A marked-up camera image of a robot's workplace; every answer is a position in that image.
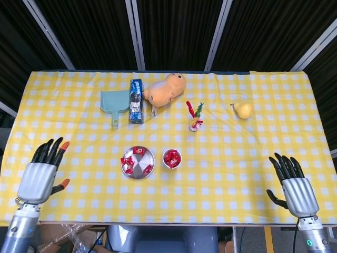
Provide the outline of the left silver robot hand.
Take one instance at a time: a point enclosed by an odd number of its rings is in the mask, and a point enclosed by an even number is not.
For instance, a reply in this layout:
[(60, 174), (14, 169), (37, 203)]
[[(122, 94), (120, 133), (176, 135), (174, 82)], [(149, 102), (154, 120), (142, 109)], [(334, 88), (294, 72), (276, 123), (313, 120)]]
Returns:
[(57, 140), (50, 139), (36, 149), (23, 173), (15, 199), (17, 204), (40, 205), (68, 186), (70, 179), (58, 185), (54, 185), (54, 181), (69, 144), (60, 137)]

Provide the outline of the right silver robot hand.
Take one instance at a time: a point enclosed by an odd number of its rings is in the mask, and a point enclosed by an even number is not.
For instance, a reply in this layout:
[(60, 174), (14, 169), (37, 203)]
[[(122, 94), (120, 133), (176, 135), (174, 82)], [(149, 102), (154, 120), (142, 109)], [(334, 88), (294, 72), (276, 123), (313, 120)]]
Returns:
[(285, 196), (285, 200), (281, 200), (275, 196), (272, 190), (267, 189), (266, 193), (271, 201), (289, 210), (293, 216), (299, 219), (314, 217), (319, 211), (319, 205), (311, 183), (305, 177), (297, 159), (275, 153), (274, 157), (269, 157), (269, 161), (275, 169)]

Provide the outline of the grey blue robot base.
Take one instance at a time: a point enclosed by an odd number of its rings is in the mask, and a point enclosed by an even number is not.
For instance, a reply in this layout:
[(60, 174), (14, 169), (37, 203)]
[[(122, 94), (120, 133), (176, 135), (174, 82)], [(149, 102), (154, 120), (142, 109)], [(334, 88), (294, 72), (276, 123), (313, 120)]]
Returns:
[(114, 253), (219, 253), (216, 227), (111, 225), (105, 247)]

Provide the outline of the white paper cup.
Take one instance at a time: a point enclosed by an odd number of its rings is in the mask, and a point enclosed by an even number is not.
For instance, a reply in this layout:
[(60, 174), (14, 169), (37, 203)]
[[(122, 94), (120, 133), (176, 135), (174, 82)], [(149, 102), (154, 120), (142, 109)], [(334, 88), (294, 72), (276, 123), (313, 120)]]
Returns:
[(163, 163), (169, 169), (176, 169), (182, 161), (182, 156), (177, 149), (167, 149), (162, 156)]

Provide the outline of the clear plastic wrap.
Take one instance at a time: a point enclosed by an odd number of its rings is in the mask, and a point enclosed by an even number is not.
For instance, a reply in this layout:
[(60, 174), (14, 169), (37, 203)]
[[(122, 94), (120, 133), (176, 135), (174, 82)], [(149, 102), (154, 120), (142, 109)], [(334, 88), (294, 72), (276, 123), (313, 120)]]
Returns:
[(65, 235), (70, 239), (76, 248), (75, 253), (87, 253), (88, 248), (84, 246), (83, 241), (79, 237), (79, 234), (86, 230), (86, 225), (68, 225), (63, 223), (61, 226), (66, 232)]

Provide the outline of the yellow white checked tablecloth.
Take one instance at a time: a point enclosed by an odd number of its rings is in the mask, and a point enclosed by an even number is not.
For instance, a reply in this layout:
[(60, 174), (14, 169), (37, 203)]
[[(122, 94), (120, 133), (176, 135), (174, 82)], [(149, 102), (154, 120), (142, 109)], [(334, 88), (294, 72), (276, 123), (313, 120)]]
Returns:
[[(294, 157), (309, 179), (322, 223), (337, 224), (337, 173), (330, 155), (310, 80), (304, 72), (248, 75), (187, 74), (184, 93), (144, 123), (117, 128), (100, 108), (101, 91), (128, 90), (132, 79), (144, 86), (164, 73), (33, 72), (4, 151), (0, 175), (0, 226), (16, 209), (26, 165), (49, 139), (70, 145), (55, 182), (67, 188), (43, 204), (44, 222), (252, 223), (287, 224), (296, 219), (267, 196), (283, 191), (269, 157)], [(204, 103), (202, 126), (193, 132), (186, 101)], [(231, 104), (253, 105), (240, 119)], [(143, 146), (155, 157), (144, 179), (127, 177), (120, 158)], [(162, 156), (177, 149), (181, 164), (169, 169)]]

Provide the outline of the small brown cardboard box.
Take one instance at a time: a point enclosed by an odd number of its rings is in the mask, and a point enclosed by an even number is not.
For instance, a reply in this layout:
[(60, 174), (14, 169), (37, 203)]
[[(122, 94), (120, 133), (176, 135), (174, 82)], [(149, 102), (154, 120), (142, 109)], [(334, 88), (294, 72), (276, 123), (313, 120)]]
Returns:
[(219, 242), (219, 253), (234, 253), (233, 241), (220, 241)]

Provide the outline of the round steel plate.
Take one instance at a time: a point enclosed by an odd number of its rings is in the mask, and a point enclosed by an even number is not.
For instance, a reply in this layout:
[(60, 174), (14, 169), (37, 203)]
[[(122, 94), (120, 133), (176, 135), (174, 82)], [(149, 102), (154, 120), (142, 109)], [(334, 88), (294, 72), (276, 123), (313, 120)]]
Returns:
[[(128, 148), (125, 153), (123, 154), (122, 157), (129, 157), (132, 156), (133, 161), (134, 161), (134, 173), (133, 174), (126, 174), (125, 170), (127, 168), (127, 165), (122, 166), (122, 171), (123, 173), (132, 179), (144, 179), (146, 177), (148, 177), (154, 170), (155, 168), (155, 157), (154, 154), (146, 147), (144, 147), (146, 149), (146, 152), (143, 156), (141, 155), (137, 155), (137, 154), (133, 154), (133, 147)], [(151, 164), (153, 166), (152, 172), (149, 173), (148, 175), (144, 175), (143, 174), (143, 170), (149, 165)]]

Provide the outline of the yellow pear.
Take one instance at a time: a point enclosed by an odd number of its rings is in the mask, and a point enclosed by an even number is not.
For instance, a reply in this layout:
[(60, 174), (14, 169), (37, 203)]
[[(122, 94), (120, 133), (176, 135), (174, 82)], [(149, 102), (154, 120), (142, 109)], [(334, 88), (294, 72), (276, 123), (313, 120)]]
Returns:
[(231, 106), (240, 119), (248, 119), (253, 112), (253, 105), (251, 103), (235, 102)]

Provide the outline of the teal plastic dustpan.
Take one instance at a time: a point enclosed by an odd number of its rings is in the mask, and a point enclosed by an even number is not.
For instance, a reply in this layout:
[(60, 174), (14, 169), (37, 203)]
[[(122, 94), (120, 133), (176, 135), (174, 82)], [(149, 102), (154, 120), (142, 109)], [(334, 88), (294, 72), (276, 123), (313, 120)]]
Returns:
[(130, 108), (129, 90), (121, 91), (101, 91), (101, 110), (111, 114), (114, 128), (118, 127), (119, 114), (128, 111)]

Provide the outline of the black pleated curtain panel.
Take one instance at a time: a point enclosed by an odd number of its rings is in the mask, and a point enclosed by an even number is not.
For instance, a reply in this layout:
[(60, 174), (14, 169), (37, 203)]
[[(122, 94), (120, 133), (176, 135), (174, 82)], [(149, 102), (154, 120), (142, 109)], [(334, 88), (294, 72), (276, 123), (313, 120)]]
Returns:
[(233, 0), (213, 71), (289, 71), (337, 18), (337, 0)]
[(0, 0), (0, 101), (17, 110), (32, 71), (63, 69), (22, 0)]
[(329, 149), (337, 149), (337, 37), (304, 71), (310, 79)]
[(137, 0), (147, 70), (202, 71), (223, 0)]
[(125, 0), (35, 0), (77, 70), (137, 70)]

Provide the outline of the blue cookie box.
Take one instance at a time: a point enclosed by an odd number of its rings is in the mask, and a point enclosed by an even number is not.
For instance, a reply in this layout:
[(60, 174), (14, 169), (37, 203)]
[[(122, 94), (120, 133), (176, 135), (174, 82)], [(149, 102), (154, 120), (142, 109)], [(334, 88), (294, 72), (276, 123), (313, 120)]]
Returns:
[(132, 124), (143, 124), (143, 82), (141, 79), (131, 80), (129, 121)]

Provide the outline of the colourful feather shuttlecock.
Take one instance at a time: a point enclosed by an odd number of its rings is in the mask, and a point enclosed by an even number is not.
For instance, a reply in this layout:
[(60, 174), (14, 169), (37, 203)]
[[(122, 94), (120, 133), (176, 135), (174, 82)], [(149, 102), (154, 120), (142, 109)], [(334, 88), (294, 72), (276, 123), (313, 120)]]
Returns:
[(186, 101), (186, 105), (192, 117), (189, 121), (189, 129), (196, 132), (203, 124), (203, 120), (201, 120), (201, 112), (203, 110), (204, 103), (200, 103), (196, 110), (193, 109), (190, 101)]

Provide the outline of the orange plush animal toy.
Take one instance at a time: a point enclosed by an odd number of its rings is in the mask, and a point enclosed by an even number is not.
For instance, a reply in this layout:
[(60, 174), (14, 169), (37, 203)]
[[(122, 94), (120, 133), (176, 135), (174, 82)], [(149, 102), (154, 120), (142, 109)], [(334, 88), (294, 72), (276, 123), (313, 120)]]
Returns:
[(151, 116), (156, 116), (158, 109), (171, 103), (186, 88), (186, 79), (182, 73), (170, 73), (165, 80), (151, 84), (143, 91), (143, 98), (151, 105)]

